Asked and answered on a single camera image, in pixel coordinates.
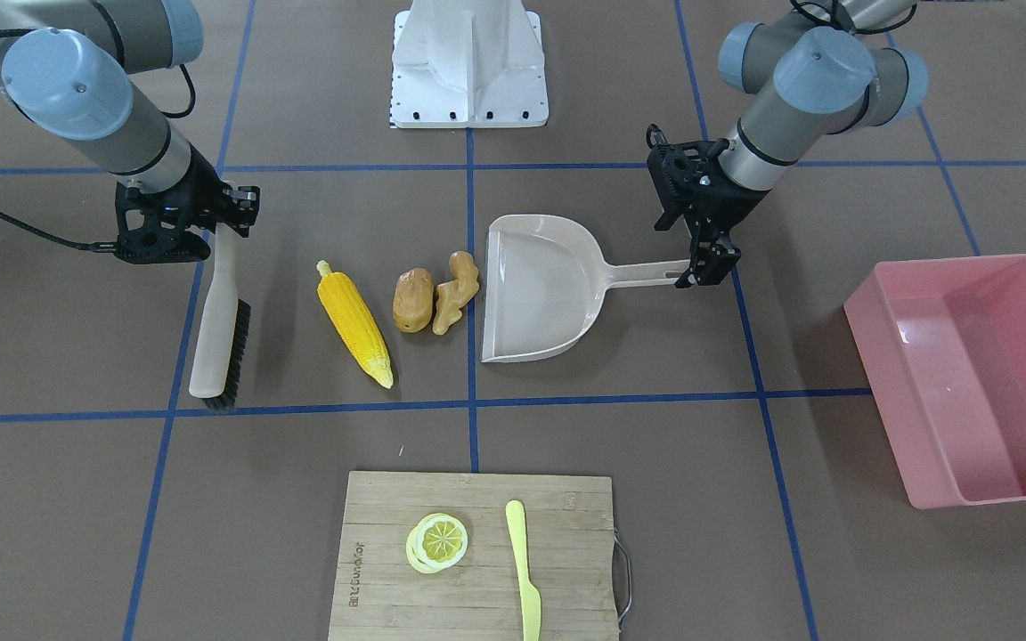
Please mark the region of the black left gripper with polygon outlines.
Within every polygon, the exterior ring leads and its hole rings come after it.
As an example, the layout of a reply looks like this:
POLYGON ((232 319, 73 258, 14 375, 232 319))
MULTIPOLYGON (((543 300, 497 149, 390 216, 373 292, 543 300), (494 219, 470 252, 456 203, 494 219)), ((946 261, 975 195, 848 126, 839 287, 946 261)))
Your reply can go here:
POLYGON ((733 181, 716 159, 684 159, 683 186, 687 188, 692 232, 688 267, 675 281, 675 288, 716 287, 736 268, 742 253, 729 232, 749 216, 765 191, 746 188, 733 181))

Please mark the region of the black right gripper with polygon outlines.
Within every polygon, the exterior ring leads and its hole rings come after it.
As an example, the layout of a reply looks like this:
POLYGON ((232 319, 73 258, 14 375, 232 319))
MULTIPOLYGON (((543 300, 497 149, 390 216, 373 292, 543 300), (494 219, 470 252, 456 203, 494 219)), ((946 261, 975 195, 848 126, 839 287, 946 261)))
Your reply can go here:
POLYGON ((170 190, 171 222, 215 231, 219 224, 248 237, 260 210, 260 187, 221 179, 206 158, 191 147, 189 166, 170 190))

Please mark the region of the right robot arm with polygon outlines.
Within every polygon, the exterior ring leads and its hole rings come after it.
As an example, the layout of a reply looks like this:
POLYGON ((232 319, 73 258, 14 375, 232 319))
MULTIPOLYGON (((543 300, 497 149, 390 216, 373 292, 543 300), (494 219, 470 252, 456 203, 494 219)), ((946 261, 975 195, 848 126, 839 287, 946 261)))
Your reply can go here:
POLYGON ((127 210, 248 236, 256 188, 212 164, 132 77, 202 53, 191 1, 0 1, 0 96, 118 184, 127 210))

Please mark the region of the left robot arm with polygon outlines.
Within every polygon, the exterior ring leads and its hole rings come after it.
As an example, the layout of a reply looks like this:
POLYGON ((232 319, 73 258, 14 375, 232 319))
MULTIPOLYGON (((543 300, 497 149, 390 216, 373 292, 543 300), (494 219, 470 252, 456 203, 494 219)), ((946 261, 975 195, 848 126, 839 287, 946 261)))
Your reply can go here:
POLYGON ((668 142, 658 126, 645 134, 663 209, 655 229, 684 222, 689 231, 676 288, 725 280, 741 256, 731 231, 815 142, 915 112, 928 94, 923 58, 864 44, 915 15, 915 1, 794 1, 781 21, 732 29, 718 72, 753 102, 729 133, 684 143, 668 142))

